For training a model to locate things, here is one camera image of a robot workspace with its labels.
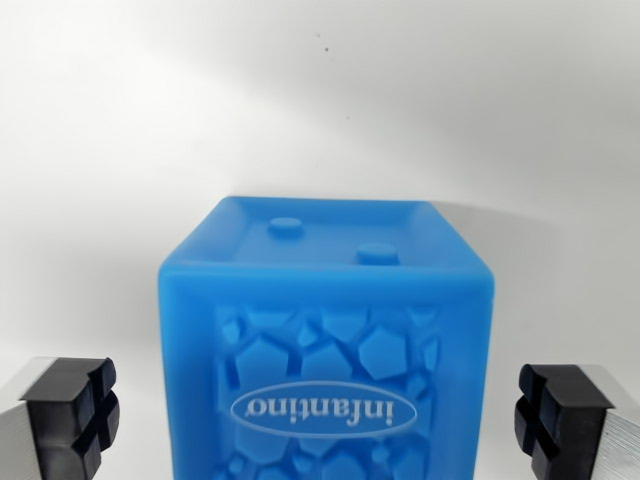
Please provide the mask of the silver black-tipped gripper left finger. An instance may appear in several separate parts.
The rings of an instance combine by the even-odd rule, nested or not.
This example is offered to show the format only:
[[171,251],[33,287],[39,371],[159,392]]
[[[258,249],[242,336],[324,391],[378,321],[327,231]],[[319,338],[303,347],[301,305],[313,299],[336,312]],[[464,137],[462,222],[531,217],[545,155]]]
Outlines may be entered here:
[[110,358],[35,357],[1,387],[1,477],[92,479],[120,420]]

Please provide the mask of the silver black-tipped gripper right finger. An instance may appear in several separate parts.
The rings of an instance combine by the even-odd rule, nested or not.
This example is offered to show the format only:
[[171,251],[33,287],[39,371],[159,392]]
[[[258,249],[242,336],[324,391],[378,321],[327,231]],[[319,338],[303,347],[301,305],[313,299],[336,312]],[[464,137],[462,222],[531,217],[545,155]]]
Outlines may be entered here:
[[598,365],[525,364],[514,428],[538,479],[637,479],[639,402]]

